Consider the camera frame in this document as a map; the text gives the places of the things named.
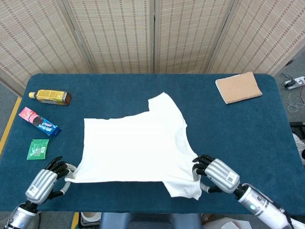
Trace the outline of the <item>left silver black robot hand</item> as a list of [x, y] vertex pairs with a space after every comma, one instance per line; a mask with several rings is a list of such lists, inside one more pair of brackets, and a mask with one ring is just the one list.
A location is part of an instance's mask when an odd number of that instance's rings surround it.
[[45, 169], [40, 170], [25, 192], [26, 199], [36, 205], [65, 195], [71, 183], [66, 181], [64, 186], [54, 191], [53, 188], [60, 178], [74, 178], [76, 167], [61, 160], [62, 156], [54, 158]]

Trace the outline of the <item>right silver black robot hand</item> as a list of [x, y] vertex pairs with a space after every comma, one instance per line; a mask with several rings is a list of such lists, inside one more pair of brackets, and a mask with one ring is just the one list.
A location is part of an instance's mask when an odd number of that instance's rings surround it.
[[[193, 180], [200, 182], [201, 190], [206, 193], [224, 192], [232, 194], [240, 185], [240, 176], [220, 159], [208, 155], [196, 157], [192, 167]], [[203, 184], [201, 176], [206, 176], [215, 186]]]

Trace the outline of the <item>white T-shirt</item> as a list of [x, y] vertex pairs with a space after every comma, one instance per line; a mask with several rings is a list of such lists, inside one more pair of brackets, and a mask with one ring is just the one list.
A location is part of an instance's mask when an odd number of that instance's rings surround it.
[[148, 111], [115, 119], [84, 119], [82, 160], [67, 181], [162, 182], [171, 197], [199, 199], [193, 179], [187, 123], [166, 93], [148, 100]]

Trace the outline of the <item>green sachet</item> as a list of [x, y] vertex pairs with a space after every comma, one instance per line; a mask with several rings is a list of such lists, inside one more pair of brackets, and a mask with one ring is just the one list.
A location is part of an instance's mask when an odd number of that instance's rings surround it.
[[27, 160], [44, 160], [46, 158], [49, 139], [33, 139], [27, 154]]

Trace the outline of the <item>white paper sheet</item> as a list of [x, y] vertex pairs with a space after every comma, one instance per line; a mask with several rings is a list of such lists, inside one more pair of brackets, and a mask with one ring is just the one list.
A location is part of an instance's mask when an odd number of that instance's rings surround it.
[[252, 227], [249, 221], [222, 217], [205, 223], [203, 229], [252, 229]]

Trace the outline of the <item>white cup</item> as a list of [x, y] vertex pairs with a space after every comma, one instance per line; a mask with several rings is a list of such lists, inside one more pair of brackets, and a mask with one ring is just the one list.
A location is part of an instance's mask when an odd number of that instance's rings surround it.
[[79, 216], [79, 227], [87, 228], [98, 226], [102, 217], [101, 212], [81, 212]]

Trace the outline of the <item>pink blue cookie package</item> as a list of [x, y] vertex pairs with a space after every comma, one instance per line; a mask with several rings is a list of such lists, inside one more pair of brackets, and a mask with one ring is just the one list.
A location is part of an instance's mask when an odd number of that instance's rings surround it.
[[19, 113], [19, 117], [34, 125], [48, 136], [56, 137], [61, 132], [61, 128], [59, 126], [51, 123], [49, 120], [27, 107], [22, 109], [22, 111]]

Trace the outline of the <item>white bag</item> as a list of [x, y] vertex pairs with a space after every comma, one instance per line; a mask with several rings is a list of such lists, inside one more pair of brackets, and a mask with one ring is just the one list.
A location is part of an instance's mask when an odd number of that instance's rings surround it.
[[305, 143], [293, 133], [293, 138], [295, 140], [295, 144], [300, 155], [303, 166], [305, 167]]

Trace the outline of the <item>blue grey seat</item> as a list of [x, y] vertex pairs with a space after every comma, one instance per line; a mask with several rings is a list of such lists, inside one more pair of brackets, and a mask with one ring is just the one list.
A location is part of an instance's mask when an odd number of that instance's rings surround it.
[[199, 213], [102, 213], [99, 229], [203, 229]]

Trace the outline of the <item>brown spiral notebook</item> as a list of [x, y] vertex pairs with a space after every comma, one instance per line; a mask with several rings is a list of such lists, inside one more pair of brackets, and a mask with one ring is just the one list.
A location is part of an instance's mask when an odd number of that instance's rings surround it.
[[217, 79], [215, 85], [225, 104], [232, 104], [263, 95], [253, 72]]

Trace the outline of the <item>yellow label tea bottle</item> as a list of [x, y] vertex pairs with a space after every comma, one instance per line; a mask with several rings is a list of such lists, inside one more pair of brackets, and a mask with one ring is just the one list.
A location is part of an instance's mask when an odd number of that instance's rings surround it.
[[69, 92], [57, 90], [29, 92], [29, 98], [36, 99], [41, 103], [56, 105], [69, 105], [71, 102], [71, 94]]

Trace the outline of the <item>black box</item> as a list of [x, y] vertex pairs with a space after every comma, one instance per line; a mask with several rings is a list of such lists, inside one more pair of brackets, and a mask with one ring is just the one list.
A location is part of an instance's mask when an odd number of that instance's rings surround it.
[[301, 140], [305, 140], [305, 122], [290, 122], [292, 133], [297, 135]]

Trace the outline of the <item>white power strip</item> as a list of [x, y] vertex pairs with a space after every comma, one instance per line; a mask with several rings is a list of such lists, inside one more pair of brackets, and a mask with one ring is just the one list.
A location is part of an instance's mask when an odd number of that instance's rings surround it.
[[305, 86], [305, 76], [300, 76], [294, 79], [290, 79], [287, 81], [284, 81], [282, 83], [282, 86], [286, 88], [287, 90], [292, 90], [298, 87]]

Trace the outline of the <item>woven folding screen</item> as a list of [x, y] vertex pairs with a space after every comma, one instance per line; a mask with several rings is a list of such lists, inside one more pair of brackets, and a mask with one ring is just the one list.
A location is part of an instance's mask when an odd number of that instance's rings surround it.
[[0, 0], [0, 83], [37, 73], [267, 73], [305, 49], [305, 0]]

